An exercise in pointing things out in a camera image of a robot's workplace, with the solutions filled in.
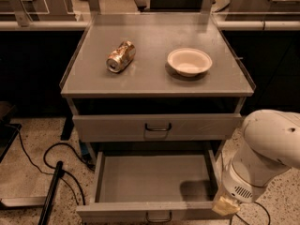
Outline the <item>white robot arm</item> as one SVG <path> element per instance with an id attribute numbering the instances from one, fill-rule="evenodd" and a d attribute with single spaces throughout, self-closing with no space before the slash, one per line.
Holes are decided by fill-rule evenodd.
<path id="1" fill-rule="evenodd" d="M 300 169 L 300 113 L 258 110 L 241 127 L 243 143 L 221 177 L 212 210 L 228 216 L 254 203 L 276 176 Z"/>

